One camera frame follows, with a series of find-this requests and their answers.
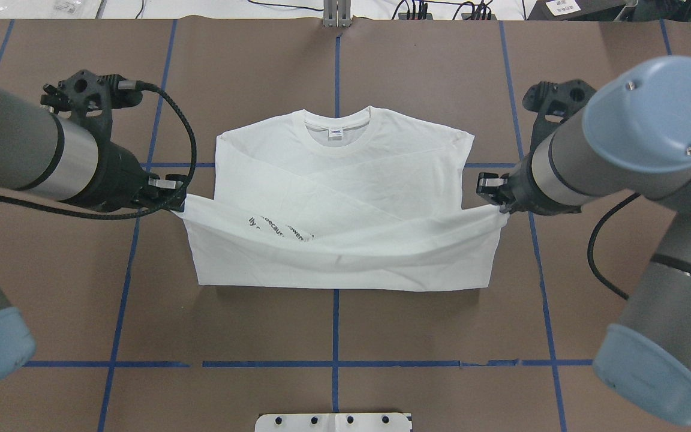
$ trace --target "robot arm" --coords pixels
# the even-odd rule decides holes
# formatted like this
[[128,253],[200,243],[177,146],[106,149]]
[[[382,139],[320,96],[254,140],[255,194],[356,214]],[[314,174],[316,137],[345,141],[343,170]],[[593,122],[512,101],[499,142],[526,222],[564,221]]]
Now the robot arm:
[[[110,140],[112,109],[133,107],[142,90],[156,91],[181,118],[191,139],[189,175],[162,180],[140,167],[135,156]],[[137,218],[162,208],[181,211],[193,177],[196,144],[184,115],[164,91],[121,76],[79,71],[58,87],[44,86],[42,106],[33,106],[0,89],[0,187],[26,191],[56,202],[98,212],[120,208],[145,210],[129,214],[87,214],[0,197],[77,217]],[[69,118],[55,112],[71,112]],[[35,342],[20,312],[0,290],[0,379],[35,353]]]
[[656,58],[618,77],[545,140],[533,142],[510,173],[480,174],[477,193],[503,212],[552,215],[576,213],[622,189],[678,214],[620,319],[609,326],[593,369],[642,409],[689,425],[691,58]]

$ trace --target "wire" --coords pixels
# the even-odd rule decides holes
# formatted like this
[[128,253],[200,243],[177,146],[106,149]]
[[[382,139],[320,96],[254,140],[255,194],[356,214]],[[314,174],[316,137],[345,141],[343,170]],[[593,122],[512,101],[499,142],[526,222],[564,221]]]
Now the wire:
[[465,6],[465,5],[471,5],[471,16],[473,16],[473,14],[475,12],[474,9],[476,8],[476,5],[474,5],[474,2],[463,2],[463,3],[460,3],[458,8],[455,10],[455,14],[452,16],[452,20],[455,20],[456,17],[458,17],[458,13],[460,12],[460,9],[462,9],[463,6]]
[[423,0],[425,3],[439,3],[440,5],[459,6],[460,2],[442,2],[440,0]]
[[490,0],[488,3],[485,3],[484,0],[480,2],[476,8],[476,11],[471,14],[471,16],[468,17],[468,19],[471,20],[488,20],[492,19],[492,9],[489,8],[489,5],[494,2],[494,0]]
[[394,14],[391,16],[391,19],[396,18],[396,14],[398,13],[398,9],[401,8],[401,3],[404,3],[407,6],[407,16],[409,16],[409,3],[407,0],[401,0],[401,2],[396,5],[396,9],[394,9]]
[[146,0],[140,0],[140,11],[137,12],[135,19],[143,16],[143,8],[146,7]]
[[628,300],[628,294],[621,290],[620,288],[616,287],[612,282],[606,279],[606,277],[601,274],[599,269],[596,267],[596,262],[593,260],[593,246],[596,245],[596,237],[599,235],[599,231],[601,230],[601,227],[604,226],[604,224],[609,220],[609,218],[612,218],[612,216],[617,213],[621,208],[625,207],[626,205],[630,204],[633,200],[637,199],[637,197],[641,196],[641,194],[632,194],[630,197],[627,199],[622,200],[620,204],[616,205],[615,207],[612,208],[612,210],[607,211],[604,216],[599,219],[599,223],[596,224],[596,227],[593,229],[593,232],[590,235],[590,238],[588,239],[588,266],[590,267],[590,270],[593,273],[593,276],[596,276],[596,279],[599,280],[602,284],[604,284],[606,287],[611,290],[611,292],[616,293],[616,295],[620,296],[624,300]]
[[263,3],[263,2],[256,2],[255,0],[247,0],[247,2],[252,3],[253,5],[261,5],[261,6],[280,6],[280,7],[282,7],[282,8],[308,9],[308,10],[310,10],[310,11],[324,12],[324,9],[312,8],[312,7],[310,7],[310,6],[280,5],[279,3]]
[[72,211],[72,210],[65,210],[62,208],[56,208],[56,207],[50,207],[49,205],[41,205],[37,204],[35,202],[30,202],[29,200],[21,200],[21,199],[14,199],[13,197],[5,197],[3,195],[0,195],[0,202],[3,202],[5,204],[12,204],[12,205],[19,205],[21,207],[26,207],[26,208],[32,208],[34,210],[41,210],[41,211],[46,211],[47,213],[54,213],[54,214],[61,214],[63,216],[71,216],[73,218],[84,218],[84,219],[97,219],[101,221],[120,221],[124,219],[135,219],[135,218],[141,218],[142,216],[147,216],[148,214],[154,213],[156,211],[161,210],[170,202],[173,202],[175,200],[175,197],[178,197],[182,192],[186,190],[186,187],[188,184],[190,184],[191,180],[194,178],[194,174],[196,172],[196,167],[197,167],[197,139],[194,135],[194,130],[191,128],[191,125],[188,123],[188,120],[186,119],[186,116],[183,114],[181,111],[180,107],[175,103],[175,101],[170,98],[170,95],[167,95],[167,93],[159,88],[157,85],[150,84],[148,82],[142,83],[142,88],[141,90],[146,90],[146,91],[153,91],[154,93],[159,94],[162,96],[162,99],[164,99],[167,104],[169,104],[170,107],[175,111],[175,114],[180,118],[181,122],[183,123],[183,126],[186,128],[186,132],[188,134],[188,139],[190,140],[191,144],[191,161],[188,167],[188,175],[186,176],[186,179],[183,181],[183,184],[181,184],[180,188],[178,188],[175,192],[170,197],[167,197],[164,199],[161,203],[155,205],[154,207],[148,208],[143,211],[136,211],[135,213],[124,213],[124,214],[95,214],[95,213],[85,213],[83,211]]

